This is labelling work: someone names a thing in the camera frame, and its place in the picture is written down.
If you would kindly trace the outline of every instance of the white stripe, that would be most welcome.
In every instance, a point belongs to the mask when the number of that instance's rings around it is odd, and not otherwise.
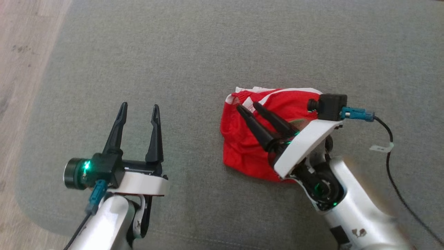
[[[259,101],[259,103],[262,104],[262,105],[264,105],[264,104],[267,102],[268,98],[269,98],[271,95],[276,94],[276,93],[279,93],[279,92],[286,92],[286,91],[303,91],[303,92],[316,93],[316,94],[320,94],[320,95],[322,94],[321,91],[319,91],[319,90],[317,90],[317,89],[313,89],[313,88],[289,88],[289,89],[281,89],[281,90],[275,91],[275,92],[273,92],[273,93],[270,93],[270,94],[264,96],[264,98],[262,98],[262,99]],[[247,108],[249,111],[251,111],[251,112],[254,112],[254,111],[256,110],[256,109],[253,107],[253,100],[251,100],[251,98],[247,98],[247,99],[244,101],[244,103],[242,103],[242,105],[243,105],[244,107],[246,107],[246,108]]]
[[[234,92],[240,93],[242,91],[249,91],[249,92],[253,92],[253,93],[260,93],[260,92],[265,92],[265,91],[270,91],[270,90],[275,90],[275,89],[266,89],[266,88],[262,88],[262,87],[253,87],[252,89],[244,89],[244,88],[236,87]],[[234,101],[234,97],[231,94],[229,94],[225,99],[225,102],[228,104],[233,104],[233,101]]]

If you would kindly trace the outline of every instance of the white cable label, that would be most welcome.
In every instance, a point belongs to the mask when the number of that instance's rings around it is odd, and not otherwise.
[[[390,142],[390,146],[388,146],[388,147],[383,147],[383,146],[378,146],[378,145],[372,145],[372,146],[370,147],[370,150],[378,151],[378,152],[383,152],[383,153],[388,153],[388,152],[392,151],[392,148],[393,148],[394,146],[395,146],[395,145],[393,144],[393,142]]]

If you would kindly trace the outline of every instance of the wooden floor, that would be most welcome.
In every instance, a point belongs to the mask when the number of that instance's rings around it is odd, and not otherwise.
[[[14,180],[30,110],[71,0],[0,0],[0,248],[59,250],[68,238],[21,213]]]

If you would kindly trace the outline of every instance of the blue connector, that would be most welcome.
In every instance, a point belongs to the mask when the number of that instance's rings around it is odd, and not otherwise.
[[[89,204],[85,208],[85,212],[95,215],[99,209],[99,203],[107,193],[108,183],[105,180],[98,180],[95,183],[94,190],[89,197]]]
[[[365,109],[355,109],[349,107],[343,107],[341,110],[341,119],[358,119],[372,122],[374,121],[375,112],[366,111]]]

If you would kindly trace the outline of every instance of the camera lens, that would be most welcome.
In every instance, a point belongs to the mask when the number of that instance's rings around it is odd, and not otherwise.
[[[86,162],[89,162],[89,159],[72,158],[68,161],[63,174],[63,182],[67,188],[77,190],[84,190],[86,188],[82,183],[83,169]]]

